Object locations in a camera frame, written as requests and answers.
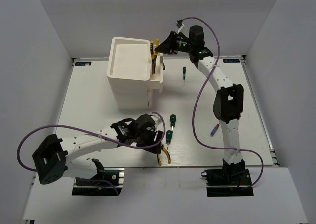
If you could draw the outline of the yellow handled pliers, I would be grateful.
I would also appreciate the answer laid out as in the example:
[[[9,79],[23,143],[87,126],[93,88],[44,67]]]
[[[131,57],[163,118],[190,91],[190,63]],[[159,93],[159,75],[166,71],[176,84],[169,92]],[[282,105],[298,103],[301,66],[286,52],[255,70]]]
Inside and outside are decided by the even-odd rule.
[[[151,73],[155,73],[155,68],[156,68],[156,59],[158,53],[154,51],[154,42],[150,42],[150,54],[151,54]]]
[[[164,145],[161,146],[161,152],[157,154],[157,162],[158,166],[162,166],[164,162],[166,162],[168,165],[171,164],[170,153]]]

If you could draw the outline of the thin green precision screwdriver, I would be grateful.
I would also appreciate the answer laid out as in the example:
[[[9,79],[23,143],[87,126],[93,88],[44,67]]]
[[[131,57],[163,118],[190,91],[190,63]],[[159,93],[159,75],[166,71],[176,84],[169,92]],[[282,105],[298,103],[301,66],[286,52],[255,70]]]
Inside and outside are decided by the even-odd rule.
[[[186,67],[183,67],[183,87],[185,86],[185,80],[186,80]]]

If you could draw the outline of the green stubby screwdriver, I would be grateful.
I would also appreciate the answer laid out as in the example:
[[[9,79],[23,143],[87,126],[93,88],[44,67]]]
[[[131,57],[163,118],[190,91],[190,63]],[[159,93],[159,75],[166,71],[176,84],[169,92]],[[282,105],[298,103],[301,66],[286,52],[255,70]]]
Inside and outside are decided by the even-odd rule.
[[[168,149],[168,147],[169,147],[169,145],[171,143],[172,136],[173,136],[173,131],[172,130],[167,130],[166,134],[165,134],[165,137],[166,137],[165,143],[166,143],[167,149]]]
[[[175,115],[175,114],[172,114],[172,115],[170,116],[170,118],[169,118],[171,131],[174,130],[176,120],[177,120],[176,115]]]

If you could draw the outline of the white drawer cabinet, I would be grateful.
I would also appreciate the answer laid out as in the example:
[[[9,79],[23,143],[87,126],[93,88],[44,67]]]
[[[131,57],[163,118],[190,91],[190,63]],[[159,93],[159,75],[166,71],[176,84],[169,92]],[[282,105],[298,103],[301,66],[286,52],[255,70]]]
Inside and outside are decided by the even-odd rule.
[[[107,78],[117,108],[150,109],[153,91],[163,90],[163,54],[158,53],[155,73],[151,73],[150,42],[114,37],[111,43]]]

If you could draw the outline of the blue red screwdriver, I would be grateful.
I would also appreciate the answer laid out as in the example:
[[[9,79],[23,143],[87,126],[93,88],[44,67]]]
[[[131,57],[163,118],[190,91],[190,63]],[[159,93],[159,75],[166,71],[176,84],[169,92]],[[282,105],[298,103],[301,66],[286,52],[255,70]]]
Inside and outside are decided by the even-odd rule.
[[[216,132],[217,132],[219,126],[220,126],[219,123],[214,126],[214,128],[212,129],[212,131],[211,131],[211,133],[210,133],[210,136],[211,136],[211,137],[213,137],[213,136],[216,134]]]

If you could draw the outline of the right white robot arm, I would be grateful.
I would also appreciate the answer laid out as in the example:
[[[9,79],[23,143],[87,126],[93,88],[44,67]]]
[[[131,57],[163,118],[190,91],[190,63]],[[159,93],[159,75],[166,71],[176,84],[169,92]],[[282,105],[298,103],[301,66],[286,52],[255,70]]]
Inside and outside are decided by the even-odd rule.
[[[191,26],[188,37],[180,30],[171,31],[155,51],[168,55],[188,53],[191,63],[205,75],[207,82],[213,87],[216,92],[213,113],[220,122],[223,136],[223,179],[229,184],[236,183],[245,170],[238,131],[243,112],[243,86],[232,83],[217,66],[213,53],[205,46],[202,26]]]

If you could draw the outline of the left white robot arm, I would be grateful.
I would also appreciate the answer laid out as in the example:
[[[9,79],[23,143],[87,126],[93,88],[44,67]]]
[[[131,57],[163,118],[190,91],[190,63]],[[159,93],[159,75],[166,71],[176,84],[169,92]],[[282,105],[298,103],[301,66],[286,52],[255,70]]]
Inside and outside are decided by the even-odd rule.
[[[46,185],[61,177],[87,175],[93,184],[99,184],[104,179],[104,171],[88,154],[118,147],[159,154],[165,130],[158,130],[158,126],[164,124],[162,116],[154,112],[121,120],[97,132],[82,130],[82,136],[48,135],[32,155],[39,181]]]

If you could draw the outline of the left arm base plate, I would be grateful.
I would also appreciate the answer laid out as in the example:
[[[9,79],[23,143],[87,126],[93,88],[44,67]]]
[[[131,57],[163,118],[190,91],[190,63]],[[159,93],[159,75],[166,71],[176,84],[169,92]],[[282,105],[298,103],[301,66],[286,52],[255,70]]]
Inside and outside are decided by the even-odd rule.
[[[72,196],[120,195],[124,184],[124,168],[110,168],[97,172],[92,178],[75,178]]]

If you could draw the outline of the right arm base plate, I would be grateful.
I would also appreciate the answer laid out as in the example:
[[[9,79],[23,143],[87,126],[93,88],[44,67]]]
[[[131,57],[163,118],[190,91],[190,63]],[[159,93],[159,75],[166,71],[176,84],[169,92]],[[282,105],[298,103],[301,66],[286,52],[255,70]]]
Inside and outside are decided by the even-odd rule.
[[[208,169],[201,172],[206,179],[207,197],[251,197],[253,188],[246,188],[252,184],[248,169],[232,181],[225,178],[222,169]]]

